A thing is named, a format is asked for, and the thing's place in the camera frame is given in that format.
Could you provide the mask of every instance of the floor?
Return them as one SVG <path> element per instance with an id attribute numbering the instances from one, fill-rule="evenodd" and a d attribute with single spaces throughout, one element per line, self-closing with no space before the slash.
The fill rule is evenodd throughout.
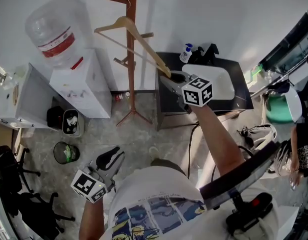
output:
<path id="1" fill-rule="evenodd" d="M 155 123 L 156 102 L 153 94 L 138 94 L 136 107 L 145 117 Z M 65 136 L 61 131 L 37 129 L 33 134 L 23 133 L 23 141 L 30 149 L 30 154 L 25 157 L 24 168 L 38 170 L 41 176 L 27 175 L 28 183 L 43 199 L 48 200 L 50 194 L 58 192 L 54 209 L 64 216 L 75 216 L 76 221 L 61 221 L 65 233 L 57 239 L 76 240 L 85 200 L 77 195 L 70 187 L 72 179 L 78 169 L 82 169 L 92 157 L 100 153 L 102 148 L 108 146 L 120 146 L 125 151 L 125 160 L 119 173 L 115 176 L 116 186 L 119 187 L 122 180 L 133 173 L 135 169 L 149 166 L 150 157 L 148 149 L 155 146 L 160 157 L 171 160 L 187 172 L 188 144 L 192 126 L 183 126 L 173 129 L 156 131 L 153 125 L 149 125 L 138 117 L 130 117 L 120 127 L 116 124 L 128 113 L 128 101 L 113 102 L 111 119 L 89 119 L 85 122 L 85 133 L 80 138 Z M 234 140 L 243 144 L 243 139 L 237 133 L 243 126 L 253 127 L 261 123 L 261 106 L 254 103 L 254 110 L 248 110 L 240 114 L 237 119 L 229 119 L 223 122 Z M 284 138 L 288 138 L 291 125 L 283 125 L 279 129 Z M 59 141 L 75 145 L 80 150 L 80 159 L 65 165 L 60 165 L 53 157 L 53 148 Z M 197 128 L 192 141 L 192 163 L 190 181 L 197 187 L 210 181 L 214 164 L 208 152 L 208 147 L 200 128 Z M 290 190 L 287 177 L 276 179 L 262 179 L 280 205 L 301 205 L 306 196 L 307 184 L 302 183 L 295 192 Z M 107 222 L 107 214 L 113 191 L 104 197 L 104 218 Z"/>

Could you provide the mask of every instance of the desk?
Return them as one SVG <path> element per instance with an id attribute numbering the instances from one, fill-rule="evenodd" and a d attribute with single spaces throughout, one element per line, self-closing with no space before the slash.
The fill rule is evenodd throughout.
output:
<path id="1" fill-rule="evenodd" d="M 61 104 L 63 100 L 46 83 L 44 77 L 29 63 L 20 66 L 16 72 L 18 98 L 14 102 L 14 88 L 0 86 L 0 124 L 12 129 L 47 128 L 46 114 L 55 98 Z"/>
<path id="2" fill-rule="evenodd" d="M 179 53 L 158 52 L 159 57 L 164 61 L 171 71 L 181 71 L 183 62 L 179 60 Z M 216 66 L 225 69 L 233 83 L 235 97 L 232 100 L 211 100 L 209 107 L 216 115 L 222 116 L 234 111 L 252 110 L 253 103 L 243 72 L 239 63 L 232 60 L 216 58 L 214 64 L 200 64 L 206 66 Z M 157 130 L 173 128 L 178 126 L 192 125 L 197 119 L 191 113 L 188 115 L 177 104 L 178 96 L 170 92 L 160 81 L 163 73 L 157 70 L 156 79 L 156 102 L 157 102 Z"/>

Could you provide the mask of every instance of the chair leg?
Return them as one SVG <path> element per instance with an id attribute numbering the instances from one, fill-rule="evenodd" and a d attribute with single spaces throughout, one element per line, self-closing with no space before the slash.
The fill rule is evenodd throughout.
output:
<path id="1" fill-rule="evenodd" d="M 20 175 L 20 177 L 22 178 L 22 180 L 23 180 L 23 182 L 24 182 L 24 184 L 25 184 L 25 186 L 26 186 L 28 192 L 34 193 L 34 190 L 31 190 L 31 189 L 29 188 L 29 186 L 28 186 L 28 184 L 27 184 L 27 181 L 26 181 L 26 179 L 25 179 L 24 173 L 20 171 L 20 172 L 19 172 L 19 175 Z"/>
<path id="2" fill-rule="evenodd" d="M 58 229 L 59 232 L 64 233 L 65 229 L 61 228 L 57 223 L 55 223 L 55 227 Z"/>
<path id="3" fill-rule="evenodd" d="M 53 206 L 53 202 L 54 202 L 54 198 L 58 197 L 58 193 L 54 192 L 51 196 L 50 196 L 50 200 L 49 200 L 49 204 L 51 206 Z"/>
<path id="4" fill-rule="evenodd" d="M 27 173 L 27 174 L 31 174 L 32 173 L 32 174 L 36 174 L 38 177 L 40 177 L 40 172 L 39 171 L 36 172 L 36 171 L 33 171 L 33 170 L 32 171 L 31 170 L 25 170 L 23 168 L 21 170 L 23 171 L 23 173 Z"/>
<path id="5" fill-rule="evenodd" d="M 27 149 L 23 148 L 22 155 L 20 156 L 19 164 L 20 164 L 21 167 L 23 167 L 23 164 L 24 164 L 25 153 L 29 153 L 28 148 Z"/>
<path id="6" fill-rule="evenodd" d="M 55 218 L 57 219 L 57 220 L 67 220 L 67 221 L 72 221 L 72 222 L 74 222 L 75 221 L 75 217 L 64 217 L 64 216 L 62 216 L 62 215 L 58 215 L 58 214 L 55 214 Z"/>
<path id="7" fill-rule="evenodd" d="M 45 203 L 46 204 L 46 202 L 45 202 L 45 200 L 43 200 L 43 198 L 41 198 L 41 196 L 40 196 L 40 194 L 39 193 L 35 193 L 34 194 L 34 196 L 40 201 L 40 202 L 42 202 L 42 203 Z"/>

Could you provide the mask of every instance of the graphic print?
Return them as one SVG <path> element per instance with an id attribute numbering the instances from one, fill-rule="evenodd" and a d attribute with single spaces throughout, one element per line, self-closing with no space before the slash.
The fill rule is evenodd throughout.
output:
<path id="1" fill-rule="evenodd" d="M 212 86 L 208 86 L 204 91 L 203 91 L 203 104 L 207 102 L 209 99 L 213 97 L 213 89 Z"/>
<path id="2" fill-rule="evenodd" d="M 206 211 L 201 201 L 154 197 L 115 214 L 112 240 L 152 240 Z"/>
<path id="3" fill-rule="evenodd" d="M 185 102 L 199 105 L 198 93 L 190 90 L 184 90 Z"/>
<path id="4" fill-rule="evenodd" d="M 307 161 L 305 149 L 303 147 L 298 149 L 298 158 L 299 158 L 299 168 L 307 169 Z"/>
<path id="5" fill-rule="evenodd" d="M 152 198 L 148 201 L 158 227 L 163 234 L 175 229 L 182 223 L 176 210 L 170 205 L 167 198 Z"/>
<path id="6" fill-rule="evenodd" d="M 184 198 L 170 198 L 175 203 L 186 221 L 190 221 L 205 211 L 205 205 L 201 201 L 191 201 Z"/>
<path id="7" fill-rule="evenodd" d="M 207 85 L 209 83 L 209 81 L 202 79 L 200 77 L 196 78 L 195 80 L 193 80 L 192 82 L 189 83 L 189 85 L 196 87 L 198 89 L 203 88 L 205 85 Z"/>

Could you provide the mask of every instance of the trash can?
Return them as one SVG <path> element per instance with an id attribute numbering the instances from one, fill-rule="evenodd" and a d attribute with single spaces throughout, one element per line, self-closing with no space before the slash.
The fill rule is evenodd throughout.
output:
<path id="1" fill-rule="evenodd" d="M 55 160 L 62 165 L 79 159 L 79 149 L 63 141 L 55 145 L 53 153 Z"/>
<path id="2" fill-rule="evenodd" d="M 63 116 L 63 133 L 72 137 L 81 137 L 84 133 L 84 117 L 75 109 L 69 109 Z"/>
<path id="3" fill-rule="evenodd" d="M 62 130 L 64 110 L 55 106 L 47 111 L 47 126 Z"/>

